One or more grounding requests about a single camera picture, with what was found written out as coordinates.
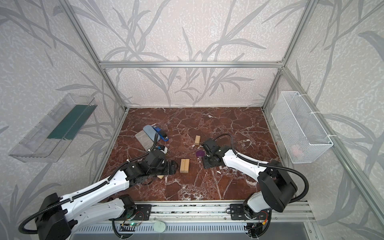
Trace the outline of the aluminium front rail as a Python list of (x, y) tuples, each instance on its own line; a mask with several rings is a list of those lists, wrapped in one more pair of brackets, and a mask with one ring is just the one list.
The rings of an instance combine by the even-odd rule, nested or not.
[[(151, 215), (148, 221), (162, 221), (165, 223), (227, 223), (231, 220), (225, 212), (230, 204), (243, 204), (237, 201), (157, 201), (137, 202), (139, 204), (152, 205)], [(315, 217), (307, 202), (289, 204), (282, 213), (270, 210), (269, 218), (277, 222), (314, 222)], [(246, 223), (262, 223), (264, 221), (236, 221)]]

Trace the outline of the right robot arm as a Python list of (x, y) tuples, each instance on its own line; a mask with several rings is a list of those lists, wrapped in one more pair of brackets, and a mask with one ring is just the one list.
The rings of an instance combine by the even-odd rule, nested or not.
[(294, 198), (297, 185), (280, 162), (263, 162), (243, 155), (228, 146), (220, 147), (213, 139), (202, 143), (205, 155), (204, 168), (228, 167), (257, 181), (260, 191), (250, 195), (244, 202), (245, 215), (254, 219), (261, 211), (272, 209), (283, 212)]

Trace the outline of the pink object in basket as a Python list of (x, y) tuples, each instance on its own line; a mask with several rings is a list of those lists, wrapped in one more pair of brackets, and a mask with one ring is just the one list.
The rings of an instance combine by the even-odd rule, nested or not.
[(301, 158), (304, 155), (304, 152), (299, 145), (291, 146), (291, 152), (296, 158)]

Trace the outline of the light blue oval case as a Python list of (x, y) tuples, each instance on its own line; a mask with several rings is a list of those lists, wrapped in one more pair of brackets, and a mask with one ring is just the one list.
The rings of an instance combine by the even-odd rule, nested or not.
[(161, 139), (158, 132), (151, 125), (144, 126), (143, 131), (153, 142), (158, 142)]

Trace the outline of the purple block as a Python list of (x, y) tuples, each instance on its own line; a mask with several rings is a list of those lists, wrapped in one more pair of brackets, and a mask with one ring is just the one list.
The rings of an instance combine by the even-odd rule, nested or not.
[(197, 158), (203, 158), (206, 155), (205, 151), (199, 150), (196, 152), (196, 157)]

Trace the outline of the clear plastic wall tray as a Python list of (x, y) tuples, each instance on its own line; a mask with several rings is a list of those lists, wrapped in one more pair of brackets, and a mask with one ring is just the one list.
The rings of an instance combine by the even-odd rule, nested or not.
[(67, 94), (9, 156), (23, 163), (56, 163), (97, 106), (94, 97)]

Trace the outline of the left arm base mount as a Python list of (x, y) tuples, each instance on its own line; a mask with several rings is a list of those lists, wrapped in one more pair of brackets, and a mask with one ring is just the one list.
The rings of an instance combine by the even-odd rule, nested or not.
[(123, 214), (119, 217), (119, 220), (130, 221), (148, 221), (151, 215), (152, 205), (139, 204), (128, 207)]

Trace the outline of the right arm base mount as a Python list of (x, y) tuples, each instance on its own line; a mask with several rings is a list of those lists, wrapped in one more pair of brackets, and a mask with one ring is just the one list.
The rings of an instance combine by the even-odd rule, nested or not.
[(233, 221), (266, 221), (269, 217), (270, 210), (262, 210), (258, 213), (251, 210), (249, 207), (245, 207), (243, 204), (230, 204), (229, 208), (225, 210), (230, 215)]

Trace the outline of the blue black tool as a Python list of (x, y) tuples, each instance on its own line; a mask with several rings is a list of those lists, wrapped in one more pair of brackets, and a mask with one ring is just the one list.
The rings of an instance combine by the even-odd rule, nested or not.
[(154, 130), (159, 134), (159, 136), (161, 137), (161, 139), (162, 139), (164, 142), (167, 142), (167, 141), (169, 140), (169, 138), (168, 138), (168, 134), (167, 134), (164, 130), (160, 129), (160, 128), (157, 127), (157, 126), (153, 126), (153, 128), (154, 128)]

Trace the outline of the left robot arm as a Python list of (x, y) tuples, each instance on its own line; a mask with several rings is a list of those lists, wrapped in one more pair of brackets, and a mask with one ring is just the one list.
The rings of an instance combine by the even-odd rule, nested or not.
[(168, 161), (163, 151), (154, 149), (142, 160), (120, 165), (109, 177), (84, 189), (58, 196), (47, 196), (34, 217), (41, 240), (65, 240), (76, 230), (109, 219), (118, 219), (135, 208), (129, 196), (118, 197), (110, 204), (101, 201), (142, 184), (157, 176), (174, 175), (178, 164)]

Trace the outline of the pale green round disc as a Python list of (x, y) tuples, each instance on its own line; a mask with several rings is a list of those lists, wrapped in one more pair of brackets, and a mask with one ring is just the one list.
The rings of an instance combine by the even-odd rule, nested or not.
[(167, 225), (161, 221), (155, 221), (153, 225), (153, 229), (157, 233), (164, 233), (167, 229)]

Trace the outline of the grey sponge block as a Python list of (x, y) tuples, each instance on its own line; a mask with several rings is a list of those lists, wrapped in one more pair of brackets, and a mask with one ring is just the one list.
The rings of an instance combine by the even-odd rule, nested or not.
[(154, 142), (144, 131), (138, 132), (135, 137), (147, 152), (152, 149)]

